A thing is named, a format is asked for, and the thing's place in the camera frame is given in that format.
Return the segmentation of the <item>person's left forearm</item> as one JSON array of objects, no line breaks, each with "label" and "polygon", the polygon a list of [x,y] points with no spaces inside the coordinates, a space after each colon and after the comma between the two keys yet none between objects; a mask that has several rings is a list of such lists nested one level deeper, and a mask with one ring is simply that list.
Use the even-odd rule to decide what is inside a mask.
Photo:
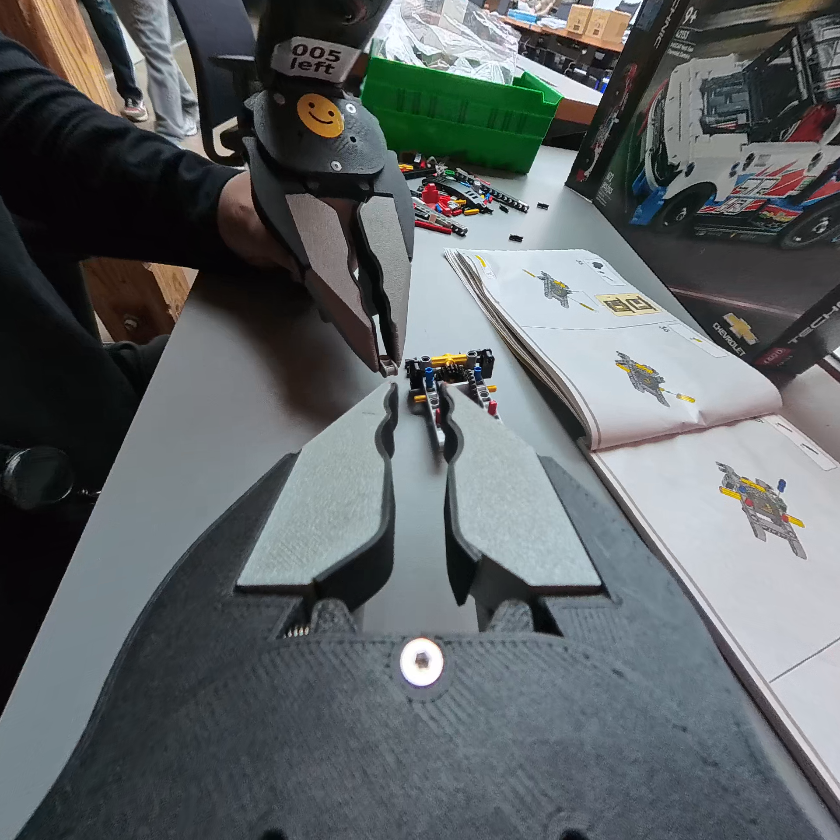
[{"label": "person's left forearm", "polygon": [[2,265],[17,223],[48,249],[218,273],[247,272],[219,232],[235,169],[110,114],[1,38]]}]

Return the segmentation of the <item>black chair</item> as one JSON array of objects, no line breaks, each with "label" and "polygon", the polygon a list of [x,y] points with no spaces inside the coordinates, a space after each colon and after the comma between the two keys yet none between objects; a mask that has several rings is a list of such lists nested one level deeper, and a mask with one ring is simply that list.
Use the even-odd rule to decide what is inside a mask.
[{"label": "black chair", "polygon": [[239,1],[171,1],[196,80],[199,130],[213,162],[245,164],[245,101],[259,88],[256,39]]}]

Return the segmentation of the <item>open lego instruction booklet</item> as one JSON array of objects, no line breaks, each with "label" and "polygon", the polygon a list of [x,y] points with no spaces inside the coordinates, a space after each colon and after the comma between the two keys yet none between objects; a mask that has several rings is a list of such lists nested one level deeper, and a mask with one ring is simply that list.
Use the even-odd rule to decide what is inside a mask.
[{"label": "open lego instruction booklet", "polygon": [[604,258],[444,254],[512,352],[577,416],[599,477],[838,805],[837,459],[782,416],[761,373]]}]

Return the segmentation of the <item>white table with wooden edge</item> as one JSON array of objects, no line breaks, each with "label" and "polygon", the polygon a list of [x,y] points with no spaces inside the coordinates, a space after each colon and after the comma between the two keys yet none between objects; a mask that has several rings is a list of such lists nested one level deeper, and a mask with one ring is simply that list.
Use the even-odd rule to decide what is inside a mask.
[{"label": "white table with wooden edge", "polygon": [[540,79],[560,94],[554,118],[565,123],[588,125],[595,116],[602,93],[573,78],[574,68],[581,67],[593,76],[604,78],[615,67],[624,43],[568,33],[565,28],[545,27],[510,16],[501,16],[497,21],[515,29],[520,36],[517,60],[520,72]]}]

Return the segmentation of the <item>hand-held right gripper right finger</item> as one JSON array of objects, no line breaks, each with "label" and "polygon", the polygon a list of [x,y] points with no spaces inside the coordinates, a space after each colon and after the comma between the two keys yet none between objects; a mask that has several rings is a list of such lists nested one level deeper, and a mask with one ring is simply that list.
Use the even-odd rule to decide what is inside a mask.
[{"label": "hand-held right gripper right finger", "polygon": [[587,596],[603,582],[534,449],[452,385],[442,389],[448,581],[460,606]]}]

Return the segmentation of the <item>pile of loose lego pieces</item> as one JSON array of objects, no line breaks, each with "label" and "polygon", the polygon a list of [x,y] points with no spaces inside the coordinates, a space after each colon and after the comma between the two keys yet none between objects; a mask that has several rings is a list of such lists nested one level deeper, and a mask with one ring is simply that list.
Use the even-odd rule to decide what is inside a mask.
[{"label": "pile of loose lego pieces", "polygon": [[433,156],[408,151],[398,155],[397,163],[408,184],[416,228],[465,238],[472,217],[530,210],[529,204],[482,177]]}]

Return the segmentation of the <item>lego set car box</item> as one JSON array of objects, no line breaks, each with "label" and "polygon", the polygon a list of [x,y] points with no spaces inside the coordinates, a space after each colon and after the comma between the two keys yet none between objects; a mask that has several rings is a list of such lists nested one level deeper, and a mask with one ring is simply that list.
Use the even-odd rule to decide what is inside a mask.
[{"label": "lego set car box", "polygon": [[838,349],[839,2],[643,2],[567,186],[725,349]]}]

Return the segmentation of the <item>clear plastic bags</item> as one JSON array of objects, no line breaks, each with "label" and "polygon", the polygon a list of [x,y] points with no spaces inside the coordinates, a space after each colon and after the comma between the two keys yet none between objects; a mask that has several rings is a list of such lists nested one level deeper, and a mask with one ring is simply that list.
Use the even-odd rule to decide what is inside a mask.
[{"label": "clear plastic bags", "polygon": [[520,34],[469,1],[394,1],[375,30],[369,55],[510,85]]}]

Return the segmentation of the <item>green plastic bin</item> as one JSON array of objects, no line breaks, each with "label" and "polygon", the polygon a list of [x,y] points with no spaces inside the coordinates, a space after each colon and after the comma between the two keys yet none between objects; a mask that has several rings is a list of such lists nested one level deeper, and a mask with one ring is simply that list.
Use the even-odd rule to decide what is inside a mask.
[{"label": "green plastic bin", "polygon": [[525,71],[504,85],[371,58],[361,88],[397,154],[529,173],[563,95]]}]

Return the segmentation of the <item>wooden table leg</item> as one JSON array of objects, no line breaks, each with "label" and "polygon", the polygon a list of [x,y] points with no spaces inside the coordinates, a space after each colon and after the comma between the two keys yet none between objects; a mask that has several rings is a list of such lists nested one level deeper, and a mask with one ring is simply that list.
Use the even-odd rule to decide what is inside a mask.
[{"label": "wooden table leg", "polygon": [[[2,1],[1,29],[90,100],[118,112],[77,2]],[[179,266],[91,258],[81,270],[91,304],[114,340],[146,343],[170,334],[190,292]]]}]

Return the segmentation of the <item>person's left hand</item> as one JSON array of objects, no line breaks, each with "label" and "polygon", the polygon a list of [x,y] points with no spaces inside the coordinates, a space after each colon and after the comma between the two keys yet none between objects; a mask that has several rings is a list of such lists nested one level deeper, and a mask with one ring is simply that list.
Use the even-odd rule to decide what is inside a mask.
[{"label": "person's left hand", "polygon": [[302,282],[294,259],[256,211],[250,174],[241,171],[224,186],[217,205],[217,227],[226,246],[261,270],[284,270]]}]

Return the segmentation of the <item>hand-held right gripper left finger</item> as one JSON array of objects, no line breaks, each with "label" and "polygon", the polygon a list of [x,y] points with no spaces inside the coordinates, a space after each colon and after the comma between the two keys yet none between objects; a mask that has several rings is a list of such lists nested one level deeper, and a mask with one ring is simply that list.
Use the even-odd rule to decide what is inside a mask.
[{"label": "hand-held right gripper left finger", "polygon": [[392,475],[398,388],[387,382],[289,458],[241,570],[241,592],[341,601],[361,609],[394,562]]}]

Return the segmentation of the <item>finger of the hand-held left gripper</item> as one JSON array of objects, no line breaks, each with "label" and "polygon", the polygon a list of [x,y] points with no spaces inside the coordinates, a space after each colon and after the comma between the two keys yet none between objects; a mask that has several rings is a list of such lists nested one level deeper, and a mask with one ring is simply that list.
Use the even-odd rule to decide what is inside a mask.
[{"label": "finger of the hand-held left gripper", "polygon": [[371,278],[358,260],[354,223],[359,205],[347,197],[287,196],[291,218],[306,251],[307,289],[345,342],[373,372],[384,375]]},{"label": "finger of the hand-held left gripper", "polygon": [[379,335],[377,353],[388,354],[401,366],[412,261],[393,196],[372,196],[358,205],[356,256],[365,305]]}]

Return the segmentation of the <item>grey yellow lego assembly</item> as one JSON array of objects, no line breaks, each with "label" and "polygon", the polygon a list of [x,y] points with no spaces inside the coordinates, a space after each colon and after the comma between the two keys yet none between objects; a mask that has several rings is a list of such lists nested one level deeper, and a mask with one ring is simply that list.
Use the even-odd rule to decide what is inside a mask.
[{"label": "grey yellow lego assembly", "polygon": [[[488,414],[488,401],[497,401],[497,387],[488,381],[494,366],[495,356],[490,349],[420,355],[405,360],[404,370],[408,384],[406,404],[413,414],[425,419],[435,453],[442,452],[445,446],[445,431],[442,427],[442,385],[463,393]],[[498,408],[497,414],[491,417],[501,420]]]}]

